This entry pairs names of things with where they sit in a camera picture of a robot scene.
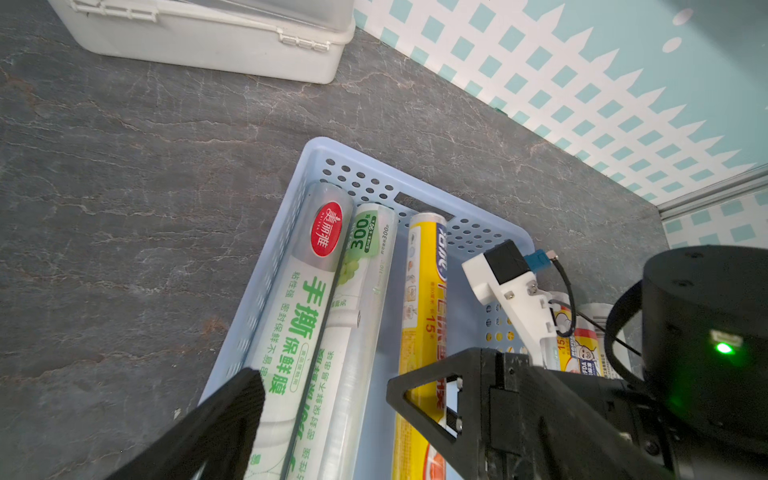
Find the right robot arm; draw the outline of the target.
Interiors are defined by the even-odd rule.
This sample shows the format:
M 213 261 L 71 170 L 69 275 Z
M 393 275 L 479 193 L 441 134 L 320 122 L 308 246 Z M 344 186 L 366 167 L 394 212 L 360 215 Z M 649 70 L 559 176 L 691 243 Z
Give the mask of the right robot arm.
M 506 241 L 463 265 L 525 353 L 469 348 L 390 380 L 387 400 L 465 479 L 763 479 L 767 253 L 663 252 L 610 310 L 613 379 L 549 370 L 558 331 Z

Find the white green wrap roll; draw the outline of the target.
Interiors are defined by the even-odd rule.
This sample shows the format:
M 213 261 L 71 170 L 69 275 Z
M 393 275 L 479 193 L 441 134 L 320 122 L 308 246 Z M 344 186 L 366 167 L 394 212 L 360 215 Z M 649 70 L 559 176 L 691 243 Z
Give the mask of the white green wrap roll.
M 347 192 L 325 182 L 302 202 L 247 357 L 265 402 L 246 479 L 281 477 L 353 207 Z

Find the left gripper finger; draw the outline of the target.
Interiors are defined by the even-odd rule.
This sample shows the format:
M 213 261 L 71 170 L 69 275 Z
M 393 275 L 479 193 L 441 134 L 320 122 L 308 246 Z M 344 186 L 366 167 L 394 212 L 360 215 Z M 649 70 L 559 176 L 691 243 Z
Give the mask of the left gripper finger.
M 111 479 L 242 479 L 265 404 L 260 372 L 240 370 Z

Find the yellow red-end wrap roll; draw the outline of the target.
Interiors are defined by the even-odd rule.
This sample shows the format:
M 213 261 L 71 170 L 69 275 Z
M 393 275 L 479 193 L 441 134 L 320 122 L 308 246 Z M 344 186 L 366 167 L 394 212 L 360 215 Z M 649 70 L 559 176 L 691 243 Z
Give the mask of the yellow red-end wrap roll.
M 409 224 L 398 373 L 445 358 L 447 323 L 447 225 L 424 212 Z M 401 415 L 395 420 L 392 477 L 444 479 L 446 462 Z

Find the yellow red wrap roll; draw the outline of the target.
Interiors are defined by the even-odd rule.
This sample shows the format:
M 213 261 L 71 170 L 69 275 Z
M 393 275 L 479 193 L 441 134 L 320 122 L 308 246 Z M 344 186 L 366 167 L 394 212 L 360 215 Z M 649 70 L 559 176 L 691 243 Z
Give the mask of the yellow red wrap roll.
M 565 293 L 553 292 L 550 303 L 559 331 L 570 328 L 573 312 Z M 558 369 L 567 373 L 601 376 L 600 348 L 595 327 L 576 314 L 576 327 L 568 337 L 556 337 Z

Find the light blue plastic basket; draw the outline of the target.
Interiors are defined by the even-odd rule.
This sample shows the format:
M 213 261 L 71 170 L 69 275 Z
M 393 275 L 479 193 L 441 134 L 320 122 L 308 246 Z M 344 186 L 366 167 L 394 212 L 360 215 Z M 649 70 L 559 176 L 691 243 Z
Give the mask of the light blue plastic basket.
M 244 366 L 259 318 L 282 261 L 307 188 L 328 182 L 343 188 L 356 203 L 379 202 L 396 213 L 398 226 L 393 266 L 359 443 L 354 476 L 391 476 L 395 412 L 386 403 L 386 383 L 398 371 L 404 302 L 405 254 L 410 219 L 421 211 L 443 215 L 448 224 L 447 354 L 486 347 L 519 351 L 523 343 L 498 302 L 481 304 L 462 270 L 467 259 L 505 240 L 520 251 L 535 251 L 522 228 L 467 203 L 335 140 L 317 137 L 304 147 L 253 274 L 203 390 L 210 396 Z

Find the silver green wrap roll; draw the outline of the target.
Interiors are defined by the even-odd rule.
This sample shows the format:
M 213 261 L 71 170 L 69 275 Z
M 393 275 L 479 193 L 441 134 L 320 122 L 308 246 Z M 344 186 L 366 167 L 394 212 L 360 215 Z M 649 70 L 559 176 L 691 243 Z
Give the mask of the silver green wrap roll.
M 353 477 L 396 240 L 395 212 L 354 215 L 287 479 Z

